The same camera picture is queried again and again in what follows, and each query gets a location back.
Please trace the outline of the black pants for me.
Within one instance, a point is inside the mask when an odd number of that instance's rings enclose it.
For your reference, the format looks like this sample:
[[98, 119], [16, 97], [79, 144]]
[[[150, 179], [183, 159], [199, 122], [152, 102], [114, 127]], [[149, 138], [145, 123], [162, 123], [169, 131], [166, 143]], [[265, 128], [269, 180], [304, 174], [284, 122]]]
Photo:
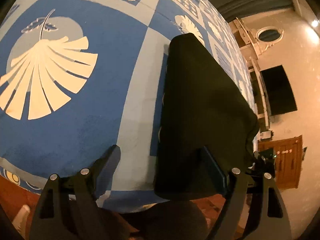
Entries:
[[193, 34], [172, 39], [154, 192], [167, 200], [224, 194], [233, 168], [253, 163], [256, 114]]

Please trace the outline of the oval mirror white frame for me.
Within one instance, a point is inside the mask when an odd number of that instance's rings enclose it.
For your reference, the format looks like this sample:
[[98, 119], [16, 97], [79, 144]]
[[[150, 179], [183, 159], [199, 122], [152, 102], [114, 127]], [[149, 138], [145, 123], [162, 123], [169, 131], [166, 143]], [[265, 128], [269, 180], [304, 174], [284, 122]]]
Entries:
[[284, 35], [284, 30], [272, 26], [263, 27], [256, 33], [256, 37], [261, 42], [279, 42]]

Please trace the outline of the cream dressing table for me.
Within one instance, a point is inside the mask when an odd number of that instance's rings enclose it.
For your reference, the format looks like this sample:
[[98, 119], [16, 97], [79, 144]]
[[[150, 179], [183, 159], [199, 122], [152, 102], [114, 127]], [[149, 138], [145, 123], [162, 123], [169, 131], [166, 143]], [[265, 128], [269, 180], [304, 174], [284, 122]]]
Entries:
[[258, 117], [260, 131], [259, 141], [269, 141], [273, 137], [271, 129], [271, 108], [268, 95], [259, 66], [259, 57], [268, 48], [268, 43], [257, 38], [257, 31], [250, 29], [240, 18], [235, 18], [229, 23], [233, 35], [240, 47], [242, 57], [249, 71], [249, 77], [253, 87], [255, 112]]

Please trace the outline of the black television screen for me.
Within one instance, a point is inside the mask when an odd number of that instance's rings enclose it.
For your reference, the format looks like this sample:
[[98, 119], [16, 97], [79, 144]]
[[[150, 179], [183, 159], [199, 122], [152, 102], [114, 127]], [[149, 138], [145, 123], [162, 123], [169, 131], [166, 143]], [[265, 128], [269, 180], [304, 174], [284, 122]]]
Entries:
[[271, 115], [294, 112], [297, 105], [287, 74], [282, 65], [260, 72], [266, 88]]

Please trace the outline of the brown wooden cabinet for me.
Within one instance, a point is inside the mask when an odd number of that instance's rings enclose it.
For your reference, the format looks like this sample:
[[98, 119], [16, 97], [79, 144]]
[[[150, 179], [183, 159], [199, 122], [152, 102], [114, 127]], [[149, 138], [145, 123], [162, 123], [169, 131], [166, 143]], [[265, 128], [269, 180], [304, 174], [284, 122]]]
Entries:
[[279, 189], [297, 189], [302, 170], [303, 137], [258, 141], [258, 150], [274, 150], [275, 181]]

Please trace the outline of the blue patterned bed sheet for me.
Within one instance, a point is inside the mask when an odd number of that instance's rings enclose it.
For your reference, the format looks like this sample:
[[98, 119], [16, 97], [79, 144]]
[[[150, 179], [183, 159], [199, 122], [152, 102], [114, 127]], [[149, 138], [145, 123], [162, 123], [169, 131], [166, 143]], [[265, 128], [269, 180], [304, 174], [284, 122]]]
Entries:
[[16, 0], [1, 24], [1, 175], [39, 194], [112, 145], [99, 207], [135, 212], [153, 192], [170, 41], [191, 33], [253, 107], [240, 48], [208, 0]]

